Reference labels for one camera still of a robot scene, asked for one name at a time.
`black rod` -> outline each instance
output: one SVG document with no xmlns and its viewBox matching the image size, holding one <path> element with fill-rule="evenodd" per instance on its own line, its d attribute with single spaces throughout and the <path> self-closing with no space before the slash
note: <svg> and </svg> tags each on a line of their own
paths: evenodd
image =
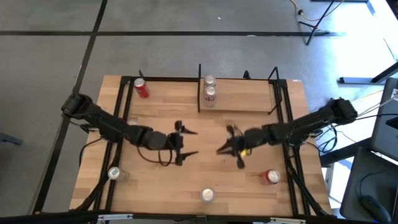
<svg viewBox="0 0 398 224">
<path fill-rule="evenodd" d="M 197 93 L 198 113 L 200 113 L 200 81 L 201 81 L 201 64 L 199 64 L 199 71 L 198 71 L 198 93 Z"/>
<path fill-rule="evenodd" d="M 127 119 L 129 117 L 131 98 L 132 98 L 132 90 L 134 88 L 134 80 L 135 80 L 135 79 L 133 79 L 133 77 L 129 77 L 129 79 L 130 79 L 129 89 L 127 92 L 126 104 L 124 107 L 123 117 L 122 117 L 122 121 L 124 121 L 124 122 L 127 122 Z M 114 161 L 111 163 L 111 166 L 115 166 L 115 167 L 119 166 L 122 148 L 123 148 L 123 139 L 121 139 L 120 142 L 118 143 L 118 146 L 116 148 L 116 152 L 114 155 Z M 106 203 L 105 203 L 105 209 L 109 210 L 109 211 L 111 210 L 111 206 L 112 206 L 112 199 L 113 199 L 113 192 L 114 192 L 115 185 L 116 185 L 116 181 L 111 180 L 111 182 L 109 183 L 109 190 L 108 190 L 108 195 L 106 196 Z"/>
<path fill-rule="evenodd" d="M 385 81 L 387 78 L 391 77 L 393 74 L 398 72 L 398 62 L 391 65 L 389 68 L 385 69 L 383 72 L 378 74 L 372 79 L 373 83 L 380 83 Z"/>
<path fill-rule="evenodd" d="M 256 36 L 310 37 L 311 32 L 252 32 L 252 31 L 99 31 L 98 36 Z M 316 32 L 314 36 L 344 37 L 344 32 Z"/>
<path fill-rule="evenodd" d="M 317 24 L 315 25 L 315 27 L 312 28 L 312 32 L 310 37 L 307 40 L 306 45 L 310 45 L 310 42 L 312 40 L 312 37 L 315 35 L 315 31 L 317 31 L 319 24 L 321 23 L 322 19 L 326 16 L 326 13 L 329 11 L 331 5 L 335 2 L 335 0 L 331 0 L 331 3 L 329 4 L 328 8 L 326 9 L 326 11 L 323 13 L 323 15 L 321 16 L 321 18 L 318 20 Z"/>
<path fill-rule="evenodd" d="M 278 102 L 282 99 L 282 95 L 280 93 L 280 86 L 279 86 L 279 80 L 276 80 L 274 82 L 274 94 L 275 94 L 275 101 Z M 280 104 L 277 105 L 277 114 L 278 114 L 278 120 L 280 123 L 284 122 L 284 117 L 282 113 L 282 107 Z M 299 209 L 297 207 L 297 198 L 295 194 L 295 189 L 294 189 L 294 183 L 293 183 L 293 178 L 289 173 L 289 169 L 287 167 L 287 164 L 290 162 L 290 156 L 289 156 L 289 146 L 287 141 L 282 143 L 282 147 L 284 150 L 284 159 L 285 159 L 285 166 L 286 166 L 286 176 L 287 176 L 287 184 L 289 186 L 289 194 L 290 194 L 290 203 L 292 205 L 292 213 L 293 216 L 296 216 L 299 214 Z"/>
<path fill-rule="evenodd" d="M 292 105 L 290 104 L 290 97 L 289 97 L 289 91 L 287 90 L 287 83 L 286 83 L 286 88 L 283 88 L 283 92 L 285 96 L 287 119 L 288 121 L 293 121 L 293 111 L 292 111 Z M 293 153 L 294 153 L 294 161 L 296 163 L 296 168 L 297 168 L 297 174 L 300 177 L 303 184 L 305 185 L 303 165 L 301 163 L 301 157 L 300 157 L 300 147 L 296 146 L 293 147 Z M 301 198 L 303 202 L 304 214 L 311 215 L 310 205 L 308 204 L 308 200 L 304 196 L 303 192 L 301 192 Z"/>
<path fill-rule="evenodd" d="M 91 53 L 93 51 L 95 39 L 96 39 L 96 33 L 98 32 L 102 18 L 104 16 L 106 4 L 108 3 L 108 0 L 102 0 L 101 2 L 101 7 L 99 8 L 99 12 L 97 15 L 97 19 L 95 20 L 94 28 L 93 28 L 93 35 L 90 36 L 90 39 L 88 40 L 87 48 L 85 51 L 85 54 L 83 56 L 83 61 L 81 62 L 80 69 L 79 69 L 79 74 L 77 75 L 75 86 L 73 86 L 72 94 L 77 94 L 80 91 L 81 84 L 83 83 L 83 78 L 85 77 L 85 73 L 87 70 L 88 66 L 88 61 L 90 60 Z"/>
<path fill-rule="evenodd" d="M 115 117 L 119 117 L 119 111 L 120 111 L 120 106 L 122 103 L 124 86 L 125 86 L 125 83 L 123 82 L 123 78 L 121 77 L 119 91 L 118 91 L 118 97 L 116 98 L 116 104 L 114 106 L 114 111 L 113 111 L 113 116 L 115 116 Z M 108 171 L 109 158 L 111 157 L 112 146 L 113 146 L 112 142 L 108 141 L 108 143 L 106 143 L 104 159 L 102 161 L 101 173 L 99 175 L 100 178 L 103 175 L 105 175 Z M 103 191 L 103 189 L 101 189 L 99 191 L 98 196 L 95 198 L 93 210 L 97 210 L 100 208 L 102 191 Z"/>
<path fill-rule="evenodd" d="M 55 169 L 57 168 L 58 159 L 61 154 L 62 145 L 65 140 L 65 136 L 67 135 L 68 126 L 69 119 L 63 117 L 51 149 L 51 156 L 49 157 L 49 160 L 47 160 L 47 170 L 42 176 L 41 179 L 43 181 L 41 181 L 39 187 L 37 188 L 38 192 L 35 194 L 32 214 L 40 213 L 43 210 L 45 198 L 47 197 L 47 194 L 49 192 L 52 177 L 54 176 Z"/>
<path fill-rule="evenodd" d="M 91 31 L 0 30 L 0 36 L 90 36 L 90 35 L 93 35 Z"/>
</svg>

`black cable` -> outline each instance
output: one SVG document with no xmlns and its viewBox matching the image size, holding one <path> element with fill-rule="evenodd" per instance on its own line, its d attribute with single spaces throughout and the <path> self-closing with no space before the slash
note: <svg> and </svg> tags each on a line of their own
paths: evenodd
<svg viewBox="0 0 398 224">
<path fill-rule="evenodd" d="M 73 121 L 69 121 L 71 124 L 73 124 L 73 125 L 76 125 L 76 126 L 80 126 L 80 124 L 78 124 L 78 123 L 75 123 L 75 122 L 73 122 Z"/>
<path fill-rule="evenodd" d="M 377 116 L 377 117 L 379 117 L 379 116 L 398 116 L 398 114 L 377 114 L 377 115 L 372 115 L 372 116 L 366 116 L 366 117 L 363 117 L 363 118 L 356 118 L 356 119 L 353 119 L 354 121 L 356 121 L 356 120 L 361 120 L 361 119 L 366 119 L 366 118 L 372 118 L 372 117 L 375 117 L 375 116 Z M 337 124 L 337 125 L 334 125 L 333 127 L 338 127 L 338 126 L 341 126 L 342 124 Z M 332 129 L 331 128 L 329 128 L 327 131 L 325 131 L 323 134 L 321 134 L 320 136 L 318 136 L 317 137 L 317 140 L 319 140 L 320 138 L 322 138 L 322 136 L 324 135 L 324 134 L 326 134 L 328 131 L 331 131 Z"/>
<path fill-rule="evenodd" d="M 324 136 L 327 132 L 329 132 L 329 131 L 331 131 L 331 130 L 333 130 L 331 127 L 337 127 L 338 125 L 330 125 L 330 127 L 324 132 L 324 133 L 322 133 L 321 135 L 319 135 L 318 137 L 316 137 L 315 139 L 316 140 L 319 140 L 319 139 L 321 139 L 322 138 L 322 136 Z"/>
<path fill-rule="evenodd" d="M 137 147 L 137 151 L 138 151 L 139 156 L 140 156 L 141 158 L 143 158 L 143 159 L 144 159 L 145 161 L 147 161 L 147 162 L 160 164 L 160 165 L 162 165 L 162 166 L 168 166 L 168 165 L 170 165 L 170 164 L 174 164 L 174 162 L 172 162 L 172 159 L 173 159 L 173 152 L 172 152 L 172 150 L 170 150 L 170 159 L 169 159 L 169 161 L 166 162 L 166 163 L 164 163 L 164 162 L 162 161 L 162 159 L 160 158 L 160 150 L 157 151 L 157 152 L 158 152 L 158 159 L 159 159 L 158 161 L 154 161 L 154 160 L 152 160 L 152 159 L 148 159 L 148 158 L 144 157 L 144 155 L 142 155 L 141 150 L 139 149 L 139 147 Z"/>
<path fill-rule="evenodd" d="M 305 143 L 310 144 L 311 146 L 315 147 L 315 148 L 318 149 L 318 151 L 319 151 L 318 146 L 316 146 L 316 145 L 314 145 L 314 144 L 312 144 L 312 143 L 310 143 L 310 142 L 305 142 Z"/>
<path fill-rule="evenodd" d="M 380 172 L 370 173 L 370 174 L 364 176 L 361 180 L 359 180 L 359 181 L 357 182 L 357 185 L 358 185 L 358 183 L 359 183 L 359 196 L 362 197 L 362 182 L 363 182 L 366 178 L 368 178 L 368 177 L 370 177 L 370 176 L 372 176 L 372 175 L 382 174 L 382 173 L 384 173 L 384 172 L 387 172 L 388 170 L 390 170 L 390 169 L 386 169 L 386 170 L 380 171 Z"/>
<path fill-rule="evenodd" d="M 102 140 L 102 138 L 99 138 L 99 139 L 96 139 L 96 140 L 94 140 L 94 141 L 92 141 L 92 142 L 89 142 L 89 143 L 85 144 L 85 145 L 82 147 L 82 149 L 80 149 L 79 167 L 80 167 L 80 165 L 81 165 L 81 160 L 83 159 L 83 153 L 84 153 L 84 151 L 85 151 L 85 148 L 86 148 L 87 146 L 93 144 L 93 143 L 98 142 L 99 140 Z"/>
<path fill-rule="evenodd" d="M 326 142 L 324 142 L 324 143 L 322 143 L 322 144 L 319 145 L 319 147 L 321 147 L 322 145 L 324 145 L 324 147 L 323 147 L 322 150 L 321 150 L 322 153 L 331 152 L 331 151 L 336 147 L 336 145 L 337 145 L 337 131 L 336 131 L 336 128 L 335 128 L 333 125 L 331 126 L 331 128 L 332 128 L 332 130 L 333 130 L 333 132 L 334 132 L 334 134 L 335 134 L 335 137 L 333 137 L 333 138 L 331 138 L 331 139 L 327 140 Z M 329 143 L 330 143 L 331 141 L 333 141 L 333 140 L 334 140 L 334 143 L 333 143 L 333 146 L 331 147 L 331 149 L 325 151 L 327 145 L 329 145 Z"/>
<path fill-rule="evenodd" d="M 144 155 L 142 155 L 141 150 L 139 149 L 138 146 L 137 146 L 137 151 L 138 151 L 139 156 L 141 156 L 141 158 L 143 158 L 145 161 L 147 161 L 147 162 L 153 162 L 153 163 L 159 163 L 159 161 L 153 161 L 153 160 L 150 160 L 150 159 L 144 157 Z"/>
</svg>

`soda can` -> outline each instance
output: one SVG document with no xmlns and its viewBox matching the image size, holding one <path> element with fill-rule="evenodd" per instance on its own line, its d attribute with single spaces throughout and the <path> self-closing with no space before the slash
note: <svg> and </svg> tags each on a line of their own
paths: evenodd
<svg viewBox="0 0 398 224">
<path fill-rule="evenodd" d="M 260 174 L 260 182 L 266 184 L 278 184 L 280 181 L 280 173 L 277 170 L 270 169 Z"/>
<path fill-rule="evenodd" d="M 129 179 L 129 173 L 118 167 L 112 167 L 108 171 L 108 177 L 111 180 L 125 181 Z"/>
<path fill-rule="evenodd" d="M 149 96 L 148 86 L 144 79 L 137 78 L 134 81 L 134 88 L 137 90 L 137 93 L 141 98 L 147 98 Z"/>
<path fill-rule="evenodd" d="M 200 198 L 204 202 L 212 202 L 214 199 L 214 191 L 211 189 L 205 189 L 200 192 Z"/>
<path fill-rule="evenodd" d="M 216 104 L 216 89 L 214 87 L 205 88 L 205 104 L 207 107 L 212 107 Z"/>
<path fill-rule="evenodd" d="M 214 76 L 208 75 L 205 77 L 204 89 L 206 89 L 207 87 L 216 88 L 216 78 Z"/>
</svg>

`concrete floor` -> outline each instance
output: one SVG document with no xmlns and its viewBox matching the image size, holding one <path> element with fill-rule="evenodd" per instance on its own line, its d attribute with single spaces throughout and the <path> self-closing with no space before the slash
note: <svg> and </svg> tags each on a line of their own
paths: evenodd
<svg viewBox="0 0 398 224">
<path fill-rule="evenodd" d="M 327 2 L 299 0 L 309 17 Z M 91 31 L 101 0 L 2 0 L 0 30 Z M 109 0 L 100 30 L 286 31 L 297 25 L 289 0 Z M 350 100 L 382 86 L 338 85 L 341 76 L 373 77 L 393 59 L 365 3 L 344 3 L 322 23 L 344 37 L 97 37 L 81 92 L 96 99 L 104 75 L 264 78 L 278 66 L 282 78 L 301 79 L 310 110 L 329 98 Z M 78 74 L 88 37 L 0 36 L 0 131 L 24 140 L 0 144 L 0 216 L 23 215 L 60 123 L 60 107 Z M 45 204 L 66 211 L 86 134 L 71 126 Z"/>
</svg>

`wooden tabletop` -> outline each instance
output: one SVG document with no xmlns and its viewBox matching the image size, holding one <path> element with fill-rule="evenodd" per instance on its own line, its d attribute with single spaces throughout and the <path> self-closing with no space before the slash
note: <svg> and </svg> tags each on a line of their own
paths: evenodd
<svg viewBox="0 0 398 224">
<path fill-rule="evenodd" d="M 120 76 L 105 76 L 97 104 L 109 113 L 113 112 L 118 94 Z M 288 80 L 289 97 L 294 118 L 308 113 L 302 83 Z M 143 160 L 137 148 L 127 141 L 123 144 L 120 168 L 129 172 L 129 180 L 117 182 L 113 196 L 112 211 L 132 213 L 170 213 L 207 215 L 252 215 L 291 216 L 289 188 L 282 146 L 264 145 L 253 149 L 246 156 L 246 168 L 238 170 L 236 159 L 217 156 L 215 151 L 228 137 L 225 126 L 235 124 L 245 130 L 262 124 L 276 123 L 277 113 L 250 111 L 197 111 L 197 83 L 148 82 L 150 97 L 139 98 L 134 91 L 128 123 L 138 123 L 163 133 L 174 131 L 178 119 L 198 135 L 184 135 L 183 152 L 199 151 L 184 161 L 183 166 L 162 167 Z M 269 85 L 269 104 L 274 105 L 274 91 Z M 88 142 L 99 138 L 99 133 L 90 133 Z M 77 177 L 70 208 L 79 206 L 93 190 L 100 176 L 106 141 L 100 141 L 85 149 Z M 142 148 L 149 159 L 157 160 L 157 152 Z M 331 212 L 328 194 L 323 181 L 318 151 L 309 145 L 300 150 L 305 182 L 315 200 L 327 212 Z M 168 160 L 169 153 L 162 152 Z M 261 185 L 258 174 L 268 169 L 277 169 L 281 182 Z M 108 184 L 104 188 L 100 208 L 104 208 Z M 199 192 L 205 188 L 215 191 L 212 203 L 202 202 Z M 296 186 L 299 211 L 303 213 L 299 188 Z"/>
</svg>

